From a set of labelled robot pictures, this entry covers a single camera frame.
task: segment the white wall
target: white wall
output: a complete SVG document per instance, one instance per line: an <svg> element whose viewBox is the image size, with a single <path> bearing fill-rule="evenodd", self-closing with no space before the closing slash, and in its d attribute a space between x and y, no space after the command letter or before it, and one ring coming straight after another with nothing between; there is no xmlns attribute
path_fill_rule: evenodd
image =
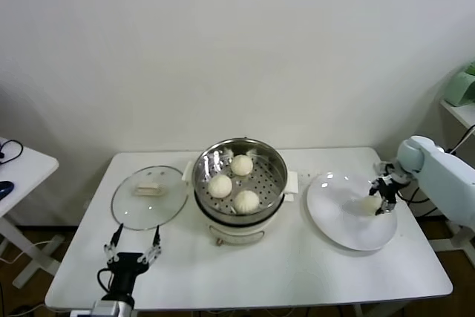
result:
<svg viewBox="0 0 475 317"><path fill-rule="evenodd" d="M60 167L16 207L74 224L118 151L374 146L475 55L474 0L0 0L0 134Z"/></svg>

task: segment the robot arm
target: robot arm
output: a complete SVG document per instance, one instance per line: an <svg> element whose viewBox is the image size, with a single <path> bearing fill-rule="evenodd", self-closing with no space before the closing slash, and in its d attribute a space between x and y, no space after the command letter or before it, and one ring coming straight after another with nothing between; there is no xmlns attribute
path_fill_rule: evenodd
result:
<svg viewBox="0 0 475 317"><path fill-rule="evenodd" d="M106 295L96 301L92 310L73 310L70 317L130 317L135 301L132 298L135 280L157 260L162 252L160 248L160 226L155 230L152 245L146 252L117 252L117 244L124 225L120 224L118 230L112 235L111 242L104 245L105 256L107 258L107 268L103 271L110 271L112 279L106 290Z"/></svg>
<svg viewBox="0 0 475 317"><path fill-rule="evenodd" d="M384 167L370 191L371 195L379 191L383 197L376 214L390 212L397 190L417 180L449 220L475 230L475 170L467 163L443 152L434 141L414 136L401 143L397 158Z"/></svg>

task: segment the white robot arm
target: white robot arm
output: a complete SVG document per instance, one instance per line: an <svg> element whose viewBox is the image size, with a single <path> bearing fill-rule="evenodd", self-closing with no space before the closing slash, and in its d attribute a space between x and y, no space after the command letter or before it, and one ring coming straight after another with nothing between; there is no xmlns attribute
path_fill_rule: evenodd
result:
<svg viewBox="0 0 475 317"><path fill-rule="evenodd" d="M384 173L373 182L370 192L379 191L383 197L376 214L390 212L394 194L411 180L418 181L419 188L449 220L475 230L475 170L426 137L404 140L397 158L384 165Z"/></svg>

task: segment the computer mouse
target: computer mouse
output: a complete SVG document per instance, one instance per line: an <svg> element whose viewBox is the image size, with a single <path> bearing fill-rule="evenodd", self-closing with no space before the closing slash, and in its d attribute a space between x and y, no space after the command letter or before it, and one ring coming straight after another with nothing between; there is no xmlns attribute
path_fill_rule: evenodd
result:
<svg viewBox="0 0 475 317"><path fill-rule="evenodd" d="M13 191L15 184L10 181L0 181L0 200Z"/></svg>

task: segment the white plate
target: white plate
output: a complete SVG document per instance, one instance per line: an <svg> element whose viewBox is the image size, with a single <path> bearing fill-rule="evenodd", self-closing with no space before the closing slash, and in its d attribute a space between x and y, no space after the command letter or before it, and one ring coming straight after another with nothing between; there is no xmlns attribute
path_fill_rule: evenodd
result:
<svg viewBox="0 0 475 317"><path fill-rule="evenodd" d="M357 174L328 172L312 181L307 207L329 238L354 250L377 250L396 233L396 212L368 215L361 206L371 182Z"/></svg>

